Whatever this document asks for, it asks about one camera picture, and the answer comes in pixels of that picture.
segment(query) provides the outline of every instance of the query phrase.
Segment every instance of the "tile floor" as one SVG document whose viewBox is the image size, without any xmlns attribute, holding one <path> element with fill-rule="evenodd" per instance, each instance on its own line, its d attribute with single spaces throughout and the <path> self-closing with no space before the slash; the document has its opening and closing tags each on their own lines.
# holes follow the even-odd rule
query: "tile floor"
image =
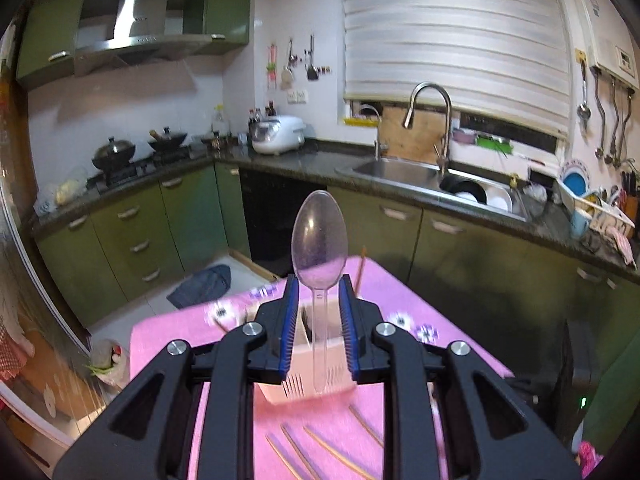
<svg viewBox="0 0 640 480">
<path fill-rule="evenodd" d="M 268 280 L 258 276 L 231 256 L 219 258 L 211 262 L 209 266 L 220 264 L 226 264 L 231 268 L 231 287 L 225 296 L 232 296 L 268 282 Z M 127 303 L 103 320 L 89 327 L 88 330 L 92 335 L 92 339 L 113 339 L 128 350 L 131 330 L 136 323 L 152 316 L 176 311 L 176 308 L 166 297 L 175 287 L 180 285 L 182 281 L 183 280 L 180 280 L 175 283 L 160 286 L 145 296 Z"/>
</svg>

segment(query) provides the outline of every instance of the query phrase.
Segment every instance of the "water heater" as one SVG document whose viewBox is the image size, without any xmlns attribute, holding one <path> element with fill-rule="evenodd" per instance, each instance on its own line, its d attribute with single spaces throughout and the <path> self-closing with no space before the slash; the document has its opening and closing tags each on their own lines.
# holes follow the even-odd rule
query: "water heater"
<svg viewBox="0 0 640 480">
<path fill-rule="evenodd" d="M 611 0 L 575 0 L 587 45 L 587 62 L 638 90 L 631 36 Z"/>
</svg>

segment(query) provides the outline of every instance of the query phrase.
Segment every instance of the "range hood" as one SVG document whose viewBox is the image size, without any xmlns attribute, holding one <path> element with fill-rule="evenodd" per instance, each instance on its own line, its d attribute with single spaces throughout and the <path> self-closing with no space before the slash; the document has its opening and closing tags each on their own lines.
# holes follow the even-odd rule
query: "range hood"
<svg viewBox="0 0 640 480">
<path fill-rule="evenodd" d="M 74 72 L 123 68 L 196 54 L 221 34 L 166 34 L 167 0 L 120 0 L 118 12 L 104 28 L 107 39 L 76 48 Z"/>
</svg>

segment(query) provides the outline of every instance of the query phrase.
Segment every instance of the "kitchen sink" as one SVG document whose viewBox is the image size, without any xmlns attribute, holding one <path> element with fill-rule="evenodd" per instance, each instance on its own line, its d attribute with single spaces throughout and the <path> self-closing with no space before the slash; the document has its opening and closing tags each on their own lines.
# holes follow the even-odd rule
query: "kitchen sink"
<svg viewBox="0 0 640 480">
<path fill-rule="evenodd" d="M 451 202 L 464 207 L 484 210 L 490 213 L 507 216 L 523 222 L 529 221 L 529 215 L 520 197 L 520 192 L 511 189 L 505 184 L 494 182 L 480 176 L 475 176 L 462 171 L 449 170 L 448 175 L 470 180 L 480 185 L 487 196 L 490 204 L 476 202 L 469 193 L 453 194 L 442 189 L 440 184 L 443 177 L 440 171 L 433 164 L 423 164 L 420 162 L 409 162 L 395 158 L 380 158 L 371 160 L 365 164 L 354 168 L 336 168 L 337 173 L 347 176 L 354 176 L 398 186 L 404 189 L 411 189 L 426 195 L 433 196 L 443 202 Z"/>
</svg>

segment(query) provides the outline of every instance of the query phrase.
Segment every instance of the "clear plastic spoon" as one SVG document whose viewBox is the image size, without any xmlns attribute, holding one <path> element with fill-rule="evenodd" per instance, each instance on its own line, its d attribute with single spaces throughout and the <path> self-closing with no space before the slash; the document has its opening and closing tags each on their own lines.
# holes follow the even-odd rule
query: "clear plastic spoon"
<svg viewBox="0 0 640 480">
<path fill-rule="evenodd" d="M 314 389 L 326 388 L 326 340 L 328 308 L 326 295 L 344 269 L 347 259 L 347 229 L 338 204 L 326 191 L 314 191 L 302 204 L 291 239 L 291 259 L 296 276 L 313 294 L 311 332 Z"/>
</svg>

